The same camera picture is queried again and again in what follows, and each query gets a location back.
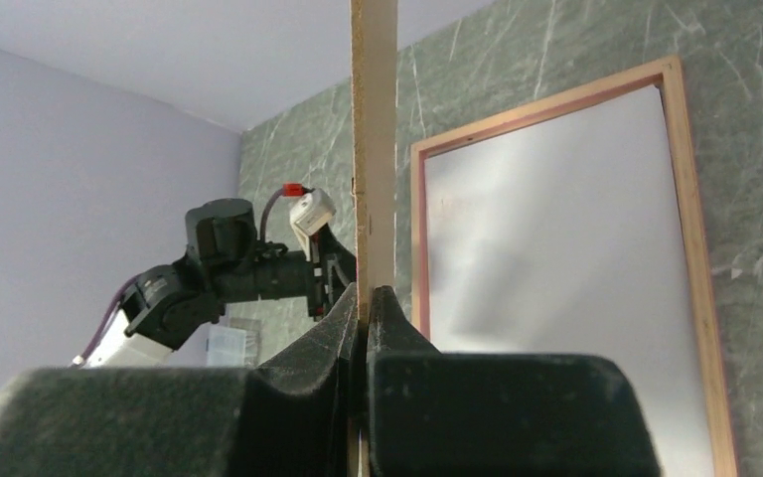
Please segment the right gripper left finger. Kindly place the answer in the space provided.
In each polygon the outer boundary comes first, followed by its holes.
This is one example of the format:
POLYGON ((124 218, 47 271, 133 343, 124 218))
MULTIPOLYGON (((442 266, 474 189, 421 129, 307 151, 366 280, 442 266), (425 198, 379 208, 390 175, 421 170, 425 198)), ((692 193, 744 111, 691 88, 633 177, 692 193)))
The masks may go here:
POLYGON ((343 476, 356 298, 253 369, 23 373, 0 391, 0 476, 343 476))

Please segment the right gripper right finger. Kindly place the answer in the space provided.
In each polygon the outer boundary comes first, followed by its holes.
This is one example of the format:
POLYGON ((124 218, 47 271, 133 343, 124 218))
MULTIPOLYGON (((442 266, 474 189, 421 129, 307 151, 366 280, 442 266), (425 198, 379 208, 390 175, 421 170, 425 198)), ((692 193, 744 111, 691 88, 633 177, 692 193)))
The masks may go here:
POLYGON ((583 354, 443 353, 374 291, 367 355, 377 476, 659 476, 634 388, 583 354))

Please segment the pink wooden picture frame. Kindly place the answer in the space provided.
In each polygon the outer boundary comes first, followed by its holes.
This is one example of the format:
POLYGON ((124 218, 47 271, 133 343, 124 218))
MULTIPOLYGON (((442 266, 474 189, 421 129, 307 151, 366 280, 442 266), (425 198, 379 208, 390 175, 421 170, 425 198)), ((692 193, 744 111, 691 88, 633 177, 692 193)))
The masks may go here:
POLYGON ((579 111, 653 85, 662 96, 687 261, 691 313, 697 339, 706 414, 715 472, 738 474, 727 384, 694 149, 687 110, 683 67, 667 56, 638 67, 471 122, 413 144, 411 158, 412 324, 430 341, 425 212, 427 159, 477 142, 579 111))

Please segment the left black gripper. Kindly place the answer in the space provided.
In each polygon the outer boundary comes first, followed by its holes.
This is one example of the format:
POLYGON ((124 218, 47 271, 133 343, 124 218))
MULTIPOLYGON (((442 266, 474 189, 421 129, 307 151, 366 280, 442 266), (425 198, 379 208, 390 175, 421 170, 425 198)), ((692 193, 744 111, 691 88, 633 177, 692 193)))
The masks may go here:
POLYGON ((351 283, 357 282, 355 256, 335 237, 329 225, 318 231, 322 269, 302 250, 289 250, 285 244, 262 244, 253 263, 253 282, 261 300, 303 297, 307 314, 321 320, 351 283))

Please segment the seascape photo print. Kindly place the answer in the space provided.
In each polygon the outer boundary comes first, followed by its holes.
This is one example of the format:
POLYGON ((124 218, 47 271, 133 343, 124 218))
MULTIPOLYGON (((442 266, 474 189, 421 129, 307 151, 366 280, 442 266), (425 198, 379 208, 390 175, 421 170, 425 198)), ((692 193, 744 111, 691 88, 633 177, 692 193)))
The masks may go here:
POLYGON ((431 157, 424 174, 431 341, 605 357, 664 473, 713 475, 660 90, 431 157))

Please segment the brown backing board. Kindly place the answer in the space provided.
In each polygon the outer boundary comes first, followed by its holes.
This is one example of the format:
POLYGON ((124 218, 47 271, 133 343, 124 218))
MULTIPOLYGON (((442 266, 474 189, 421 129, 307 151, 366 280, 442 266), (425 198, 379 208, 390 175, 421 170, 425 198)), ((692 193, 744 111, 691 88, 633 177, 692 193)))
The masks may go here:
POLYGON ((349 468, 352 476, 368 476, 368 329, 374 291, 394 284, 397 3, 352 1, 350 18, 358 325, 353 376, 358 379, 358 409, 349 421, 349 468))

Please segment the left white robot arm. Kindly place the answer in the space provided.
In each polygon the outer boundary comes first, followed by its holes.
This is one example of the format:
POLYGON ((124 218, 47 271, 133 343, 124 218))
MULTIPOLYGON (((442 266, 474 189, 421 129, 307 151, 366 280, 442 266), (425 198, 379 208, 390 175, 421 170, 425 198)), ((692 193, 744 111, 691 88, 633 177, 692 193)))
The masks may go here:
POLYGON ((248 200, 188 211, 184 255, 130 278, 72 367, 159 365, 202 325, 219 323, 230 304, 302 297, 308 316, 321 320, 356 282, 357 261, 332 232, 330 207, 314 211, 299 250, 266 240, 248 200))

